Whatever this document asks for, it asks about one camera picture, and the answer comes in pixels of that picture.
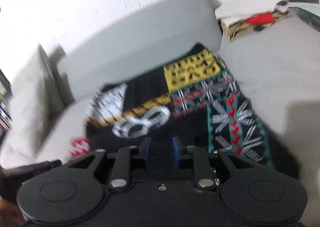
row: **sofa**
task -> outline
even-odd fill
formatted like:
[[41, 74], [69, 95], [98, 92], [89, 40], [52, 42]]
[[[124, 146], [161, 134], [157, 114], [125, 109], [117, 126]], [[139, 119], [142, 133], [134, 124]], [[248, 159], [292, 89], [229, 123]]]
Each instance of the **sofa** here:
[[[229, 42], [214, 15], [219, 6], [218, 0], [158, 2], [105, 28], [59, 61], [38, 47], [36, 52], [41, 52], [56, 84], [59, 96], [54, 100], [60, 98], [63, 107], [53, 115], [34, 156], [15, 149], [17, 143], [12, 144], [9, 133], [1, 145], [2, 168], [54, 159], [66, 163], [70, 140], [85, 136], [86, 110], [103, 84], [142, 74], [201, 42], [222, 57], [257, 114], [297, 158], [300, 180], [309, 195], [302, 221], [319, 226], [319, 33], [292, 9], [291, 18]], [[49, 107], [56, 110], [57, 103]]]

